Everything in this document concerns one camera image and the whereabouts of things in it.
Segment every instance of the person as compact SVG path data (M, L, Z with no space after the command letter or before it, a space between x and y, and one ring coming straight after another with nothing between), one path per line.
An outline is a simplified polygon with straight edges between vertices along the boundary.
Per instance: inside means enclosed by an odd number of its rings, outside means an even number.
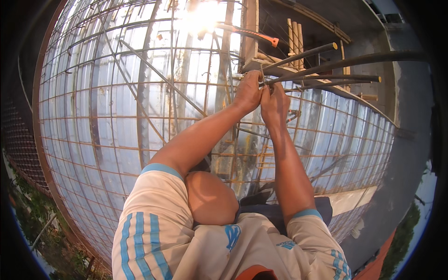
M261 77L248 72L232 104L180 132L142 170L115 233L114 279L351 278L287 132L289 97L280 83L259 89ZM272 138L273 187L286 234L265 215L240 213L235 193L216 175L189 172L259 105Z

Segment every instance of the green vegetation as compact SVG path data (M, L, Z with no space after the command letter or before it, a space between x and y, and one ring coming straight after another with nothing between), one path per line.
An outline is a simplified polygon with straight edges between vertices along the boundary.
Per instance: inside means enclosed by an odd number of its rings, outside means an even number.
M414 236L414 227L420 219L420 210L412 201L406 216L396 228L388 254L384 259L380 280L388 280L394 274L399 262L401 262L409 248L409 243Z
M81 245L69 241L69 237L72 237L71 240L73 240L75 235L59 212L55 202L30 186L15 171L14 173L16 175L15 184L20 191L13 185L9 186L8 191L15 202L16 217L30 244L34 242L51 215L56 213L60 229L51 224L37 245L43 258L55 269L54 273L49 275L50 278L55 280L84 279L85 263L90 254L84 252ZM110 279L110 277L105 274L103 279Z

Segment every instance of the man's arm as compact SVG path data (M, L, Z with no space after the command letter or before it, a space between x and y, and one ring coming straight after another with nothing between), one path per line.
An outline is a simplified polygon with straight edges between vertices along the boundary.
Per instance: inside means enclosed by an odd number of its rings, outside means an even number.
M165 164L185 178L242 117L260 104L259 71L250 71L238 85L233 103L180 132L149 161Z
M316 209L314 192L296 148L286 129L289 97L280 83L274 84L272 95L267 87L261 97L261 116L274 146L276 163L276 195L285 225L298 212Z

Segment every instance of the man's knee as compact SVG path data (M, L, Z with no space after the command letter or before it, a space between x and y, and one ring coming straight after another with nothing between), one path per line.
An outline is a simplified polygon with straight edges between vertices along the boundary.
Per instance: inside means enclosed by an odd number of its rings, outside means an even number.
M199 224L232 224L238 211L235 193L216 175L196 171L185 177L188 206Z

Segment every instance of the tree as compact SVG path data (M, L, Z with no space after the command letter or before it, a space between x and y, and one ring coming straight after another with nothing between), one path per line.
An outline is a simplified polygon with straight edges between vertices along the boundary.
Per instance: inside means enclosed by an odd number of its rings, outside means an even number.
M414 236L414 227L420 219L420 210L414 201L412 201L406 216L398 224L395 235L392 239L388 254L384 259L381 269L380 280L390 279L394 274L397 265L405 258L408 252L409 243Z

